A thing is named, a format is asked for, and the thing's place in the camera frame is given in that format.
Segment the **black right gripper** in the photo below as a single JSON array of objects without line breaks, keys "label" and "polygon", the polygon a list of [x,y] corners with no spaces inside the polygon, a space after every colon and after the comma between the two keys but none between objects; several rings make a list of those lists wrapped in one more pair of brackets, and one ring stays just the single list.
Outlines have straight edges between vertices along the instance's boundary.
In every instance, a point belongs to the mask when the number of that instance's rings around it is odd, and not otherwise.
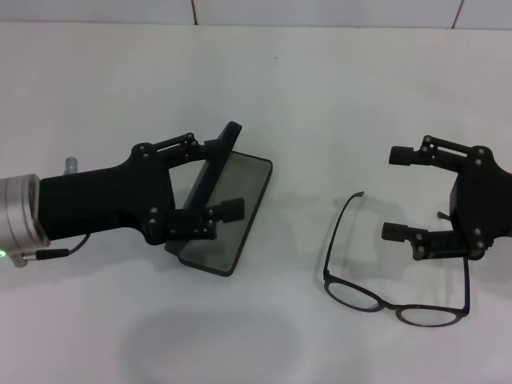
[{"label": "black right gripper", "polygon": [[489,148],[426,135],[418,150],[393,146],[389,164],[458,168],[450,192],[450,220],[455,231],[428,231],[389,222],[382,226],[382,239],[408,241],[414,260],[479,260],[495,239],[511,236],[511,173],[496,163]]}]

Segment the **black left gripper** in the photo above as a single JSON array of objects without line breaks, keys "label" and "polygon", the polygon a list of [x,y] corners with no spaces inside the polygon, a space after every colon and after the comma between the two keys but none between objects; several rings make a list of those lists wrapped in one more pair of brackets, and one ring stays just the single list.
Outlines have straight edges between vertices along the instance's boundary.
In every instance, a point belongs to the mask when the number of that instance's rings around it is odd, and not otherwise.
[{"label": "black left gripper", "polygon": [[160,245],[166,217],[175,208],[169,168],[218,152],[218,138],[200,144],[188,133],[137,144],[118,166],[44,178],[39,221],[51,240],[126,227],[139,231],[148,244]]}]

